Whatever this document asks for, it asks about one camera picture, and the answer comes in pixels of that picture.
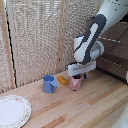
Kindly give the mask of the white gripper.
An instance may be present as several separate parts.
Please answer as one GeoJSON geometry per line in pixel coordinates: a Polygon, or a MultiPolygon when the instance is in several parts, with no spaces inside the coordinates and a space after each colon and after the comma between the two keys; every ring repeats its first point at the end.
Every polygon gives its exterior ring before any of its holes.
{"type": "Polygon", "coordinates": [[[68,75],[75,76],[76,79],[80,79],[81,76],[78,74],[84,74],[84,79],[87,79],[87,72],[94,70],[96,68],[96,62],[92,61],[87,63],[86,65],[79,65],[78,63],[73,63],[68,65],[68,75]]]}

